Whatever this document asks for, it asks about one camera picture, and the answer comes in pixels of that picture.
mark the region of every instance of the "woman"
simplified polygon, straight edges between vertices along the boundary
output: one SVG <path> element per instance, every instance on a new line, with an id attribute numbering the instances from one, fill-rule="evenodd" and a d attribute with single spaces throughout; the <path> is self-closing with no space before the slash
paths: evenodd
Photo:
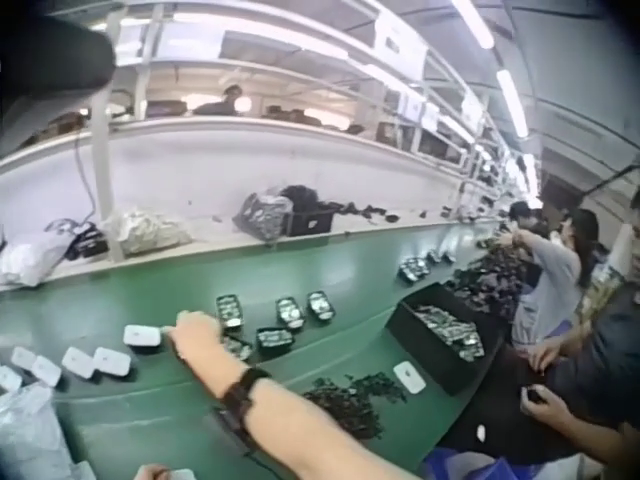
<path id="1" fill-rule="evenodd" d="M 599 225 L 591 210 L 577 209 L 562 223 L 559 244 L 527 230 L 501 237 L 502 245 L 524 248 L 542 268 L 535 289 L 523 296 L 511 337 L 517 349 L 533 346 L 551 334 L 573 313 L 588 287 L 598 241 Z"/>

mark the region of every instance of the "clear plastic bag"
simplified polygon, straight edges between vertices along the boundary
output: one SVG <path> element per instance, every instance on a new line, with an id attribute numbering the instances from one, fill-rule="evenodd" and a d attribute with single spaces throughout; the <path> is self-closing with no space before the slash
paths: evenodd
<path id="1" fill-rule="evenodd" d="M 103 228 L 120 242 L 125 255 L 177 247 L 192 241 L 181 222 L 139 209 L 111 216 Z"/>
<path id="2" fill-rule="evenodd" d="M 74 480 L 74 468 L 50 388 L 36 383 L 0 397 L 3 480 Z"/>
<path id="3" fill-rule="evenodd" d="M 244 201 L 235 224 L 263 242 L 271 243 L 282 235 L 285 216 L 293 211 L 293 203 L 285 197 L 252 193 Z"/>
<path id="4" fill-rule="evenodd" d="M 60 263 L 75 235 L 42 232 L 10 241 L 0 252 L 0 284 L 35 287 Z"/>

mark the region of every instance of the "white charger case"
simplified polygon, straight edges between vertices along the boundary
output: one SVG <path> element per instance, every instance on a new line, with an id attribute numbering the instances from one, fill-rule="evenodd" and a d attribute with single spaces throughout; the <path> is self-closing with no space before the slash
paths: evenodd
<path id="1" fill-rule="evenodd" d="M 24 347 L 15 347 L 11 353 L 11 363 L 23 370 L 31 371 L 36 361 L 36 354 Z"/>
<path id="2" fill-rule="evenodd" d="M 427 386 L 424 379 L 409 361 L 399 363 L 393 367 L 393 373 L 396 374 L 400 383 L 409 390 L 409 393 L 413 395 L 420 393 Z"/>
<path id="3" fill-rule="evenodd" d="M 131 370 L 131 357 L 126 353 L 99 347 L 93 355 L 96 370 L 116 377 L 126 377 Z"/>
<path id="4" fill-rule="evenodd" d="M 31 373 L 33 373 L 38 380 L 46 383 L 51 388 L 55 388 L 58 382 L 60 382 L 62 369 L 48 358 L 38 355 L 31 368 Z"/>
<path id="5" fill-rule="evenodd" d="M 158 327 L 127 325 L 122 340 L 130 347 L 157 347 L 162 342 L 162 332 Z"/>
<path id="6" fill-rule="evenodd" d="M 75 347 L 67 349 L 62 357 L 62 366 L 85 380 L 89 380 L 95 372 L 93 357 Z"/>
<path id="7" fill-rule="evenodd" d="M 15 392 L 22 386 L 22 377 L 10 367 L 0 367 L 0 388 L 7 392 Z"/>

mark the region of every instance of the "cable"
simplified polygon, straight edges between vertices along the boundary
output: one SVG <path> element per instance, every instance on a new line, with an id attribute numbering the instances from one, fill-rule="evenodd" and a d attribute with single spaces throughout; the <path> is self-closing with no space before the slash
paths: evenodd
<path id="1" fill-rule="evenodd" d="M 76 167 L 78 169 L 78 175 L 80 176 L 82 185 L 84 185 L 84 189 L 87 192 L 87 196 L 89 197 L 89 202 L 91 202 L 91 211 L 87 214 L 86 217 L 84 217 L 84 219 L 81 222 L 81 224 L 84 224 L 96 214 L 96 211 L 98 210 L 98 205 L 93 195 L 93 191 L 91 190 L 91 185 L 87 180 L 87 174 L 84 170 L 84 166 L 82 165 L 82 159 L 80 158 L 80 134 L 81 133 L 82 133 L 82 129 L 79 129 L 73 144 L 73 151 L 74 151 Z"/>
<path id="2" fill-rule="evenodd" d="M 273 468 L 271 468 L 269 465 L 267 465 L 266 463 L 264 463 L 262 460 L 258 460 L 253 454 L 249 453 L 247 455 L 245 455 L 245 457 L 249 460 L 251 460 L 253 463 L 255 463 L 256 465 L 258 465 L 260 468 L 262 468 L 263 470 L 266 470 L 267 472 L 269 472 L 271 475 L 273 475 L 274 478 L 277 478 L 279 480 L 284 480 L 283 477 L 281 477 L 278 472 L 276 472 Z"/>

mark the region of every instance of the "white wall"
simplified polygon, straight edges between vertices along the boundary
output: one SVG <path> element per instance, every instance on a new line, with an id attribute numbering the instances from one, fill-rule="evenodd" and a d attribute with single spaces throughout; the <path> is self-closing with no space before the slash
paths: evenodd
<path id="1" fill-rule="evenodd" d="M 229 216 L 253 191 L 305 184 L 322 199 L 360 208 L 439 210 L 459 185 L 405 154 L 355 138 L 309 129 L 300 134 L 295 126 L 261 128 L 113 134 L 116 207 Z M 81 147 L 79 154 L 93 179 L 90 149 Z M 57 218 L 82 219 L 89 211 L 72 150 L 0 176 L 0 223 L 8 235 L 39 231 Z"/>

